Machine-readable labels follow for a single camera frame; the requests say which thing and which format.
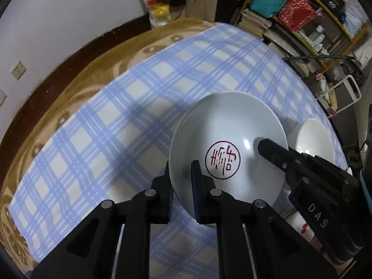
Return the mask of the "red patterned bag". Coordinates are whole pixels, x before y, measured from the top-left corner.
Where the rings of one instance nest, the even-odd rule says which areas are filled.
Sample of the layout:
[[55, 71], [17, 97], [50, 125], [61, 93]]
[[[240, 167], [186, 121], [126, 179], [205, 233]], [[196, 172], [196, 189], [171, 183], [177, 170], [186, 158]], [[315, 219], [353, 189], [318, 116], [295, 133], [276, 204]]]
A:
[[308, 0], [288, 0], [277, 17], [287, 29], [297, 32], [310, 21], [318, 18], [319, 14]]

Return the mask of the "yellow snack bag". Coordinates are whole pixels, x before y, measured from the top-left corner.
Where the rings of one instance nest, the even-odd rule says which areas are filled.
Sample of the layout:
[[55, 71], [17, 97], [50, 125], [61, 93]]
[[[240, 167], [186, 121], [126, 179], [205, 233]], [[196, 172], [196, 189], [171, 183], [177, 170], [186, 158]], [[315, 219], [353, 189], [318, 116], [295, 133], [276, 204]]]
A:
[[161, 0], [146, 0], [152, 28], [162, 27], [172, 21], [170, 5]]

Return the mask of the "wall socket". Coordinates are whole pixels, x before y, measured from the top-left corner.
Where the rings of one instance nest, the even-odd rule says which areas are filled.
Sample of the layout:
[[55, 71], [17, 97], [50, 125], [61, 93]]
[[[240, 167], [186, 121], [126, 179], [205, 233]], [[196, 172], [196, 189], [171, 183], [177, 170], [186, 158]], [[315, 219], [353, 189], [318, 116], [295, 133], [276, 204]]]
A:
[[11, 75], [16, 79], [19, 80], [22, 75], [27, 71], [26, 67], [23, 63], [19, 60], [16, 65], [12, 67], [10, 70]]
[[6, 98], [7, 98], [7, 95], [2, 90], [0, 90], [0, 106], [3, 105]]

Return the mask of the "wooden bookshelf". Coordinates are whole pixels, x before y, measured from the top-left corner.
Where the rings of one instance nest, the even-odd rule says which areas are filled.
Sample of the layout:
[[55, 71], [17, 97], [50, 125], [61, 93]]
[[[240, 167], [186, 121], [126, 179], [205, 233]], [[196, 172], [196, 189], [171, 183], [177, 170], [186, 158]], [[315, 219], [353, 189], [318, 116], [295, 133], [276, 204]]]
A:
[[[235, 25], [243, 10], [251, 10], [251, 1], [245, 0], [237, 14]], [[266, 38], [276, 43], [282, 52], [287, 53], [287, 57], [346, 56], [366, 40], [368, 32], [371, 32], [371, 21], [365, 16], [359, 4], [351, 4], [350, 0], [343, 1], [345, 2], [343, 12], [333, 13], [320, 0], [308, 0], [319, 17], [297, 32], [287, 29], [279, 21], [278, 14], [265, 18], [271, 21], [272, 25], [260, 39]], [[310, 59], [291, 60], [289, 63], [307, 79], [315, 77], [318, 73], [326, 73], [340, 61]]]

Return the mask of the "green pole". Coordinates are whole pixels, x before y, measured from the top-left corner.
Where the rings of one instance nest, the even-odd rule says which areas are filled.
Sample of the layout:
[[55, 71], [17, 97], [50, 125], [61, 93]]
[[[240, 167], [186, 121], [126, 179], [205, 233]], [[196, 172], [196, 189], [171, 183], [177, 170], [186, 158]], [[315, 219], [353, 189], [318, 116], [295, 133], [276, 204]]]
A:
[[355, 60], [355, 56], [329, 56], [329, 55], [319, 55], [319, 56], [298, 56], [298, 57], [285, 57], [282, 58], [283, 61], [291, 61], [291, 60], [310, 60], [310, 59], [316, 59], [316, 60], [328, 60], [328, 59], [335, 59], [335, 60]]

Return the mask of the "white utility cart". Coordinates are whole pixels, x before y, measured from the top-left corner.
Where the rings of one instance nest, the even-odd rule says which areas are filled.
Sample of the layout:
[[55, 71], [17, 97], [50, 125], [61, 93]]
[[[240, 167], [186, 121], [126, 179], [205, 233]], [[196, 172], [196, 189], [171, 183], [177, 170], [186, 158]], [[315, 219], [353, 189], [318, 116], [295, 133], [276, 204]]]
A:
[[320, 74], [317, 83], [320, 93], [316, 100], [321, 104], [328, 118], [337, 116], [362, 98], [361, 90], [352, 75], [341, 77], [336, 83], [328, 83]]

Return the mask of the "large white bowl red mark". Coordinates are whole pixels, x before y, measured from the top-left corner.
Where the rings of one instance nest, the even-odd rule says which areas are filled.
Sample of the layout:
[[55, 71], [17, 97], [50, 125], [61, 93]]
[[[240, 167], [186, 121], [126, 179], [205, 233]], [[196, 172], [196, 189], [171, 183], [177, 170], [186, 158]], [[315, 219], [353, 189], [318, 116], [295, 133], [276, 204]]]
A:
[[298, 124], [287, 136], [290, 148], [299, 153], [320, 156], [330, 163], [335, 162], [334, 147], [328, 130], [315, 118], [308, 118]]

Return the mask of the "blue white plaid tablecloth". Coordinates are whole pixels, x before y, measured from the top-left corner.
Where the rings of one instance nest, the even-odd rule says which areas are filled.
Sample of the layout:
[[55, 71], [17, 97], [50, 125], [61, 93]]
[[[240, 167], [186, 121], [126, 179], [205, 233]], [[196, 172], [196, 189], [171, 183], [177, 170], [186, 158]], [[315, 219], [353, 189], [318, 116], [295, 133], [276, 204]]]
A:
[[121, 202], [163, 173], [189, 106], [219, 91], [256, 96], [286, 132], [307, 118], [331, 128], [304, 82], [243, 30], [220, 24], [174, 43], [110, 82], [46, 142], [10, 203], [41, 261], [102, 200]]

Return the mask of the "small white bowl red pattern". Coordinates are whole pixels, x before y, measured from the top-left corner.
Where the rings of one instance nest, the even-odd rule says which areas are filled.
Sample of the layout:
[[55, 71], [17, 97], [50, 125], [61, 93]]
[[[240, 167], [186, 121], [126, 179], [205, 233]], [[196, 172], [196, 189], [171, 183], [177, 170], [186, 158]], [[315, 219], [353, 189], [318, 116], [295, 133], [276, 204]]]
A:
[[286, 222], [292, 226], [308, 243], [317, 251], [321, 252], [322, 244], [316, 237], [314, 231], [298, 211], [294, 211], [286, 217]]

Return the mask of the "stack of books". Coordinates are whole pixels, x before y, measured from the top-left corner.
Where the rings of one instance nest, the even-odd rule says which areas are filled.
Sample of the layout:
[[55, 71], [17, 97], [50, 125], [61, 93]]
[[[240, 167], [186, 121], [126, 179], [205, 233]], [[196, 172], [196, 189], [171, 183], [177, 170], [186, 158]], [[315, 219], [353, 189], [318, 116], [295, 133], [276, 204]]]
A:
[[261, 17], [259, 14], [245, 9], [240, 15], [240, 19], [237, 22], [237, 27], [242, 30], [254, 35], [257, 38], [262, 38], [264, 32], [266, 32], [272, 25], [272, 22]]

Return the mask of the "white plate red seal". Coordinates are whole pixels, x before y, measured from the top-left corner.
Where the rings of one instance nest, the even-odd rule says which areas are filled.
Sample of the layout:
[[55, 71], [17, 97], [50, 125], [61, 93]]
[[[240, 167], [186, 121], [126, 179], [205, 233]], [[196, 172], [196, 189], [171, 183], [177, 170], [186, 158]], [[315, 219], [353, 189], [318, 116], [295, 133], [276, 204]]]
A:
[[194, 215], [190, 172], [194, 160], [217, 188], [244, 202], [262, 199], [273, 206], [285, 178], [259, 154], [263, 139], [288, 148], [279, 118], [250, 94], [223, 91], [193, 105], [178, 123], [169, 154], [170, 179], [184, 210]]

